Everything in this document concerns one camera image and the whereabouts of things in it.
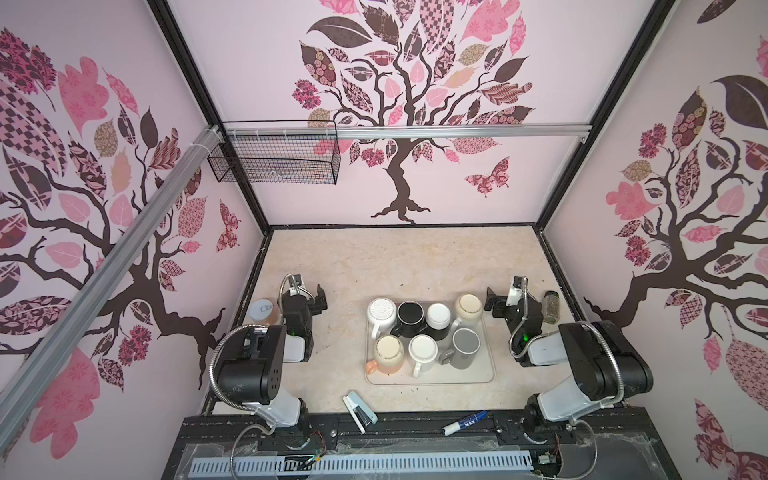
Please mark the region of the peach orange mug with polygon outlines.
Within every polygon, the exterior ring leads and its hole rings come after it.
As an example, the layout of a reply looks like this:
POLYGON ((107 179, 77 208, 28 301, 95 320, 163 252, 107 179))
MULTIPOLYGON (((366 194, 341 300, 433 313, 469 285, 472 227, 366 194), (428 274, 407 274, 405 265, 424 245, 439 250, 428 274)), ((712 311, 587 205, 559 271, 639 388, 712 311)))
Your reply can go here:
POLYGON ((366 374, 379 372, 385 375, 397 373, 405 362, 405 350, 401 340, 392 335, 379 338, 373 350, 373 359, 365 366, 366 374))

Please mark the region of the white ribbed-bottom mug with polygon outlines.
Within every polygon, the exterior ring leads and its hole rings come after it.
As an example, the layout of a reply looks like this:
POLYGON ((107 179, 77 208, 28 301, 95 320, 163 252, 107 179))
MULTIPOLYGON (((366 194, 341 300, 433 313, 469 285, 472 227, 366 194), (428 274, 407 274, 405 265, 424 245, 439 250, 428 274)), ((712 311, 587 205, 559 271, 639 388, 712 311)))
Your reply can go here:
POLYGON ((379 297, 368 304, 366 316, 371 327, 370 338, 376 340, 387 328, 391 328, 395 323, 397 319, 397 306, 391 299, 379 297))

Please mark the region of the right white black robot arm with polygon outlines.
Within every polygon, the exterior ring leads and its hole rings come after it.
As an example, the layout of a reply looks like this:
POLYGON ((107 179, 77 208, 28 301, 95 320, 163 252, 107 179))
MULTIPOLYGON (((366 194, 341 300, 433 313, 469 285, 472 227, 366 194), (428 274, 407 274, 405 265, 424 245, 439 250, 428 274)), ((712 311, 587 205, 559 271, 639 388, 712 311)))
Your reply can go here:
POLYGON ((543 304, 523 287, 512 287, 506 295, 488 288, 484 310, 505 321, 508 350, 518 364, 570 368, 570 376, 526 401, 522 429, 534 443, 543 441, 551 424, 573 425, 653 388, 650 366, 610 321, 566 322, 545 332, 543 304))

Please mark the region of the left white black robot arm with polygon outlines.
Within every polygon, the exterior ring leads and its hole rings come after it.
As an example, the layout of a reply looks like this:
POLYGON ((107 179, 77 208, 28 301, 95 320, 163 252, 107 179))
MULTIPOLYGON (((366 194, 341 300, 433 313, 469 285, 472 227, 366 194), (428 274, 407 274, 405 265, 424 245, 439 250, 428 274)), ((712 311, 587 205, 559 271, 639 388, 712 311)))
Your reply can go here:
POLYGON ((210 388, 218 400, 255 414, 273 429, 291 428, 310 435, 306 403, 281 386, 287 363, 310 360, 313 319, 328 308, 325 291, 309 293, 301 285, 279 294, 279 303, 257 300, 251 320, 233 329, 214 350, 208 366, 210 388))

